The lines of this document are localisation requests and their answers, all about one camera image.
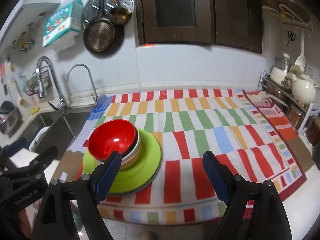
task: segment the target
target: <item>wire basket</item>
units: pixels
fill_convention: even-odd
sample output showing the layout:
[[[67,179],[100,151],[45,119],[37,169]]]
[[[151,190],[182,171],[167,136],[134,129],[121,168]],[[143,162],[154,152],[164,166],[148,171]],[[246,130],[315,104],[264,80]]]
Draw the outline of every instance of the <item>wire basket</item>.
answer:
[[[45,89],[48,89],[49,87],[52,86],[52,82],[51,82],[48,70],[41,72],[41,80]],[[33,73],[32,78],[29,78],[27,80],[27,88],[25,93],[28,96],[32,96],[38,93],[38,81],[37,81],[36,73]]]

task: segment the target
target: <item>stacked bowls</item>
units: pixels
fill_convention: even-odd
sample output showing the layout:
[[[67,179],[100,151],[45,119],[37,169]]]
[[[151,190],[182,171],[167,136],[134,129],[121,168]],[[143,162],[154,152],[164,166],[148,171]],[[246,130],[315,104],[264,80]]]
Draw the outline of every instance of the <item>stacked bowls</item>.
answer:
[[[120,170],[129,168],[138,159],[141,149],[138,129],[127,120],[115,119],[98,126],[89,137],[88,150],[104,163],[113,151],[121,154]]]

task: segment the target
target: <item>stainless steel sink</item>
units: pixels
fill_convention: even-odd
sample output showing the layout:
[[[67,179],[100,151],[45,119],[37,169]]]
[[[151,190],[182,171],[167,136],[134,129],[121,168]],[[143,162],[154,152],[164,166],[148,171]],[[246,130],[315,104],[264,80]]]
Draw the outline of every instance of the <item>stainless steel sink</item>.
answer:
[[[37,142],[36,153],[43,153],[50,146],[58,148],[57,160],[60,160],[73,140],[79,135],[93,107],[71,109],[67,114],[48,112],[39,114],[23,131],[28,147],[38,132],[45,126],[49,129]]]

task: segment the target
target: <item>tissue box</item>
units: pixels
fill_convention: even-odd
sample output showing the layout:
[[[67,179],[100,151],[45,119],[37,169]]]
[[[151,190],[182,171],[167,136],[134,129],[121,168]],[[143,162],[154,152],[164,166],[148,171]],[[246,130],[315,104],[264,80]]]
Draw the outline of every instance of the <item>tissue box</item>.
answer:
[[[81,31],[82,10],[81,0],[75,0],[59,8],[51,15],[44,25],[43,47],[52,43],[55,47],[59,47],[59,41],[63,40],[65,44],[68,39],[74,40],[74,36]]]

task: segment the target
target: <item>thin curved faucet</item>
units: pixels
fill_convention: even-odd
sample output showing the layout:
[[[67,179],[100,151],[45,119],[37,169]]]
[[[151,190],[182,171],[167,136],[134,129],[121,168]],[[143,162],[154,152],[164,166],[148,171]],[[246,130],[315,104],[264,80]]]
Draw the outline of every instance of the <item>thin curved faucet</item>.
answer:
[[[59,98],[60,98],[60,104],[58,106],[55,106],[52,102],[48,101],[48,104],[55,110],[55,111],[61,111],[64,110],[65,112],[69,110],[69,104],[66,100],[66,98],[64,97],[56,73],[54,71],[53,68],[53,64],[51,62],[51,60],[47,57],[47,56],[42,56],[39,58],[38,62],[37,62],[37,66],[36,66],[36,76],[37,76],[37,82],[38,82],[38,94],[39,94],[39,98],[45,98],[46,97],[46,93],[45,93],[45,88],[41,79],[41,64],[42,62],[47,63],[48,68],[51,72],[52,75],[52,79],[53,79],[53,83],[56,86],[56,89],[58,91],[59,94]]]
[[[82,66],[82,67],[85,67],[87,69],[87,71],[89,73],[90,80],[91,80],[91,84],[92,84],[92,87],[93,87],[94,94],[96,95],[96,97],[93,98],[93,100],[94,100],[95,103],[97,103],[97,101],[99,100],[99,97],[98,97],[98,94],[97,94],[97,91],[96,91],[96,87],[94,86],[94,83],[93,83],[93,79],[92,79],[92,76],[91,76],[91,71],[85,64],[79,63],[79,64],[73,65],[68,71],[67,82],[69,81],[69,75],[70,75],[71,70],[73,70],[76,66]]]

